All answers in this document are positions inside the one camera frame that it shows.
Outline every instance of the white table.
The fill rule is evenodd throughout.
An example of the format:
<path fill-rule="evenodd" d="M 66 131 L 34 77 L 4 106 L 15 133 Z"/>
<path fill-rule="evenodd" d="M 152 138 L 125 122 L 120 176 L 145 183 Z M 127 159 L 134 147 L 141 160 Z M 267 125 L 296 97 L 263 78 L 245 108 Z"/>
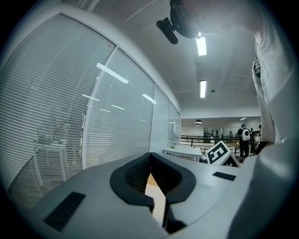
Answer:
<path fill-rule="evenodd" d="M 196 161 L 199 161 L 199 156 L 202 155 L 200 148 L 193 148 L 183 145 L 176 145 L 175 148 L 168 147 L 163 150 L 163 153 L 189 160 L 193 160 L 192 158 L 195 158 Z"/>

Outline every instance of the backpack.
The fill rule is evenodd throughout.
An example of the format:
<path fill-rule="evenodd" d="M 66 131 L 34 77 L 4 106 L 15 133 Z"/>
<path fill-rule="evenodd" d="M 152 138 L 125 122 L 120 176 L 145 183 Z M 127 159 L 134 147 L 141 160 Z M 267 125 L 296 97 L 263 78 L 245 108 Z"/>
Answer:
<path fill-rule="evenodd" d="M 249 129 L 244 129 L 243 132 L 242 132 L 241 137 L 242 137 L 243 141 L 250 140 L 250 131 L 249 131 Z"/>

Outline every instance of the glass wall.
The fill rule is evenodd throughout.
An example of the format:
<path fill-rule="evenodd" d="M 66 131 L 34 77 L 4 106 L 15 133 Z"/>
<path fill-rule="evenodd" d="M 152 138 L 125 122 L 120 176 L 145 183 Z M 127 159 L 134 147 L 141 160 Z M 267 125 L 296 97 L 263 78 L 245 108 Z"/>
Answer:
<path fill-rule="evenodd" d="M 177 110 L 151 78 L 64 15 L 37 28 L 7 62 L 0 119 L 1 181 L 28 209 L 82 169 L 162 152 L 179 138 Z"/>

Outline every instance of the white backpack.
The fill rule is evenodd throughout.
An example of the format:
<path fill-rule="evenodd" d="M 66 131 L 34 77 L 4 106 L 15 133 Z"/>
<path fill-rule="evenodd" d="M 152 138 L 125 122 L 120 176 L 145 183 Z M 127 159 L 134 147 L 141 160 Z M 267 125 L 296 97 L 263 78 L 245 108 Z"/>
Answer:
<path fill-rule="evenodd" d="M 241 137 L 242 137 L 243 141 L 250 140 L 250 131 L 248 129 L 244 129 L 243 132 L 242 132 Z"/>

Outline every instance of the fluorescent light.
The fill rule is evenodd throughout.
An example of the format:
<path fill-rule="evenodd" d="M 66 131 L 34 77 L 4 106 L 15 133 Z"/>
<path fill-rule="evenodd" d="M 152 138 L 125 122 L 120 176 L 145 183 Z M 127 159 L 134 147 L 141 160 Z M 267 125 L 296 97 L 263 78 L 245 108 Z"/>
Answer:
<path fill-rule="evenodd" d="M 151 103 L 154 103 L 154 104 L 157 103 L 157 102 L 154 101 L 151 97 L 149 97 L 147 94 L 143 94 L 142 96 L 145 97 L 146 99 L 148 99 Z"/>
<path fill-rule="evenodd" d="M 97 101 L 100 101 L 99 99 L 96 99 L 96 98 L 94 98 L 94 97 L 90 97 L 90 96 L 88 96 L 88 95 L 84 95 L 84 94 L 82 94 L 82 96 L 87 97 L 87 98 L 91 98 L 91 99 L 94 99 L 94 100 L 97 100 Z"/>
<path fill-rule="evenodd" d="M 200 98 L 206 97 L 206 80 L 200 81 Z"/>
<path fill-rule="evenodd" d="M 123 82 L 125 84 L 128 83 L 128 81 L 124 77 L 122 77 L 119 74 L 115 73 L 113 70 L 110 70 L 108 67 L 102 65 L 101 63 L 97 63 L 97 67 L 100 68 L 100 69 L 102 69 L 103 71 L 107 72 L 111 76 L 117 78 L 121 82 Z"/>
<path fill-rule="evenodd" d="M 199 56 L 206 55 L 206 38 L 201 37 L 200 39 L 196 38 L 197 50 Z"/>
<path fill-rule="evenodd" d="M 118 107 L 118 106 L 116 106 L 116 105 L 111 105 L 111 106 L 113 106 L 113 107 L 115 107 L 115 108 L 119 108 L 119 109 L 121 109 L 121 110 L 124 110 L 124 108 L 120 108 L 120 107 Z"/>
<path fill-rule="evenodd" d="M 110 112 L 110 113 L 111 113 L 111 111 L 108 111 L 108 110 L 103 110 L 103 109 L 100 109 L 100 110 L 102 110 L 102 111 L 106 111 L 106 112 Z"/>

